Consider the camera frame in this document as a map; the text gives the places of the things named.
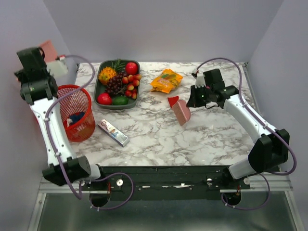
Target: red apple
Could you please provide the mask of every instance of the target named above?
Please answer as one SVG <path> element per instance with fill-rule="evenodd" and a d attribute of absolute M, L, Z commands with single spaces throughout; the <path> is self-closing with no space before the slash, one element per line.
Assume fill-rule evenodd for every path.
<path fill-rule="evenodd" d="M 139 80 L 137 80 L 137 79 L 134 79 L 134 81 L 132 82 L 132 84 L 134 85 L 134 87 L 137 87 L 137 86 L 139 86 Z"/>
<path fill-rule="evenodd" d="M 133 62 L 129 62 L 126 64 L 125 71 L 129 75 L 135 75 L 138 72 L 138 66 Z"/>
<path fill-rule="evenodd" d="M 128 81 L 129 81 L 129 82 L 132 82 L 133 80 L 134 80 L 134 76 L 133 76 L 133 75 L 129 75 L 129 76 L 128 76 Z"/>
<path fill-rule="evenodd" d="M 133 99 L 133 100 L 135 100 L 136 98 L 137 98 L 137 93 L 132 93 L 132 95 L 131 95 L 131 98 Z"/>
<path fill-rule="evenodd" d="M 128 78 L 127 78 L 127 77 L 123 77 L 123 79 L 122 79 L 122 83 L 124 83 L 124 84 L 128 84 Z"/>
<path fill-rule="evenodd" d="M 128 84 L 127 86 L 127 90 L 133 90 L 134 89 L 134 85 L 132 85 L 131 83 Z"/>
<path fill-rule="evenodd" d="M 99 104 L 110 105 L 112 103 L 112 100 L 107 93 L 103 93 L 97 97 L 97 102 Z"/>
<path fill-rule="evenodd" d="M 131 96 L 131 91 L 129 91 L 129 90 L 126 90 L 126 92 L 125 92 L 125 95 L 126 95 L 126 97 L 130 97 Z"/>
<path fill-rule="evenodd" d="M 142 78 L 142 76 L 139 75 L 139 74 L 134 76 L 134 79 L 139 80 L 139 81 L 140 81 L 141 78 Z"/>

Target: red grapes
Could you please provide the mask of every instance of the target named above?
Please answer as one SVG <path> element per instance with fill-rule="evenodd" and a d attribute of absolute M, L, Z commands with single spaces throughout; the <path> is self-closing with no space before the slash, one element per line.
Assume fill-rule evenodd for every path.
<path fill-rule="evenodd" d="M 127 73 L 122 71 L 108 81 L 105 92 L 110 96 L 115 96 L 121 90 L 123 77 L 127 77 Z"/>

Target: red mesh wastebasket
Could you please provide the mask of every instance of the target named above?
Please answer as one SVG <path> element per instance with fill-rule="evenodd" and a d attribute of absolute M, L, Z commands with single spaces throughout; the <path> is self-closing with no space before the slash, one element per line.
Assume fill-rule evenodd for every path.
<path fill-rule="evenodd" d="M 64 96 L 78 87 L 73 84 L 59 86 L 58 97 Z M 61 120 L 69 141 L 82 142 L 93 134 L 95 120 L 91 104 L 91 97 L 85 89 L 81 89 L 60 101 Z M 84 116 L 78 122 L 68 127 L 67 119 L 71 115 L 78 115 L 81 112 L 85 113 Z"/>

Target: cable clip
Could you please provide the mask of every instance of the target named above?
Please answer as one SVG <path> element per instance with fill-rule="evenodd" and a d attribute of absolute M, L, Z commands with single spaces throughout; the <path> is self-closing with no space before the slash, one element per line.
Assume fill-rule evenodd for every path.
<path fill-rule="evenodd" d="M 246 101 L 244 101 L 242 107 L 246 107 L 248 105 L 248 103 Z"/>
<path fill-rule="evenodd" d="M 266 129 L 269 126 L 268 123 L 264 124 L 263 129 Z"/>

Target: screw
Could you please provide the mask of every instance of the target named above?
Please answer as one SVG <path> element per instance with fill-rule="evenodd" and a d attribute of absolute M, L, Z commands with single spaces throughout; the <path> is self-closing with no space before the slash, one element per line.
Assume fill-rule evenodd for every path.
<path fill-rule="evenodd" d="M 123 180 L 122 179 L 118 179 L 116 181 L 117 186 L 122 186 L 123 185 Z"/>
<path fill-rule="evenodd" d="M 248 178 L 245 178 L 244 179 L 244 184 L 246 184 L 246 185 L 250 184 L 250 180 Z"/>

